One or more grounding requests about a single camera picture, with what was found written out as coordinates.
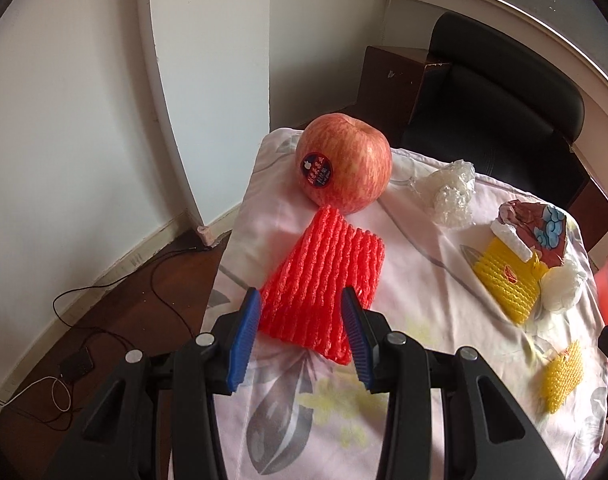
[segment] red logo on yellow foam net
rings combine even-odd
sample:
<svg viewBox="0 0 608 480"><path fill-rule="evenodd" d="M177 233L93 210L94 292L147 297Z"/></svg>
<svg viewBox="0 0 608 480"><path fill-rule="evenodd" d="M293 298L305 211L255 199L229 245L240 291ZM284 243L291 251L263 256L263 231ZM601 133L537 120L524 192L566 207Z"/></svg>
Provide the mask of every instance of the red logo on yellow foam net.
<svg viewBox="0 0 608 480"><path fill-rule="evenodd" d="M504 266L504 276L509 282L517 283L517 276L513 272L513 269L511 269L511 267L508 265Z"/></svg>

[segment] black device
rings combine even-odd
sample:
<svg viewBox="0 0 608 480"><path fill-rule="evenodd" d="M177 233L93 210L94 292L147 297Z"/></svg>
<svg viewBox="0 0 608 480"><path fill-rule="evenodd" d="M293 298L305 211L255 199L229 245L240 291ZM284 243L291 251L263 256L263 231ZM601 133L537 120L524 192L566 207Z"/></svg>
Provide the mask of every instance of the black device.
<svg viewBox="0 0 608 480"><path fill-rule="evenodd" d="M220 316L210 333L176 352L129 352L76 418L44 479L156 479L158 394L172 389L175 479L225 480L213 395L230 395L243 380L257 298L249 289L239 312ZM431 388L442 391L445 480L563 480L526 414L475 349L425 350L392 331L382 314L362 310L351 287L342 294L342 317L360 380L372 393L390 394L377 480L430 478Z"/></svg>
<svg viewBox="0 0 608 480"><path fill-rule="evenodd" d="M60 375L65 383L73 384L90 373L94 367L91 354L84 346L60 363Z"/></svg>

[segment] silver screw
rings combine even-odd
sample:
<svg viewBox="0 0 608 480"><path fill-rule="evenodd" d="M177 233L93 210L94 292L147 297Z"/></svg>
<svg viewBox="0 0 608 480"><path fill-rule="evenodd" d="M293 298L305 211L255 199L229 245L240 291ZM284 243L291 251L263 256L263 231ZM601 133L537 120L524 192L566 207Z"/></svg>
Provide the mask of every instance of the silver screw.
<svg viewBox="0 0 608 480"><path fill-rule="evenodd" d="M386 341L392 345L403 345L406 343L406 336L401 332L389 332L386 334Z"/></svg>
<svg viewBox="0 0 608 480"><path fill-rule="evenodd" d="M126 352L126 362L130 363L130 364L134 364L134 363L139 363L140 361L142 361L142 357L144 357L144 354L142 353L142 350L129 350L128 352Z"/></svg>
<svg viewBox="0 0 608 480"><path fill-rule="evenodd" d="M215 336L210 332L202 332L195 338L198 346L210 346L215 343Z"/></svg>
<svg viewBox="0 0 608 480"><path fill-rule="evenodd" d="M478 358L478 351L474 348L471 348L470 346L463 346L460 349L460 355L463 359L466 359L467 361L474 361Z"/></svg>

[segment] black leather chair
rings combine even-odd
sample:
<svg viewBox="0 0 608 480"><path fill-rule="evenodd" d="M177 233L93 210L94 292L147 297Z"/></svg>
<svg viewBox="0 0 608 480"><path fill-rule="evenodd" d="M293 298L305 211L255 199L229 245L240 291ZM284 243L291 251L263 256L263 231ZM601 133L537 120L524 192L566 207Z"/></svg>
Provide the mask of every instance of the black leather chair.
<svg viewBox="0 0 608 480"><path fill-rule="evenodd" d="M568 209L586 182L571 152L584 121L574 83L543 57L482 23L446 12L429 53L403 148L452 162Z"/></svg>

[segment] floral tablecloth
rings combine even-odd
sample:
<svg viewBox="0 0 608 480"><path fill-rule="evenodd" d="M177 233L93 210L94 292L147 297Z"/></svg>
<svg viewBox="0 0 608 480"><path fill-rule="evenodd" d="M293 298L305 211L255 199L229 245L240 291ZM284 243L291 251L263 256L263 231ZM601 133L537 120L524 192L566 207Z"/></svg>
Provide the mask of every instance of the floral tablecloth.
<svg viewBox="0 0 608 480"><path fill-rule="evenodd" d="M262 142L209 299L203 330L236 310L248 286L261 287L309 224L316 206L294 179L300 132L280 129ZM598 351L604 323L588 258L575 221L569 250L590 276L579 304L564 314L539 311L516 327L476 278L466 248L483 251L498 206L533 195L484 175L476 177L474 224L436 226L410 183L443 163L392 150L393 173L377 202L347 220L378 234L386 257L372 308L394 330L426 348L479 350L516 397L568 479L580 479L597 458L606 419L607 362ZM554 415L538 392L545 364L572 340L582 345L584 380ZM228 478L375 478L382 446L386 395L371 395L352 365L258 334L246 379L232 397L216 397ZM442 478L444 439L439 392L433 392L432 478Z"/></svg>

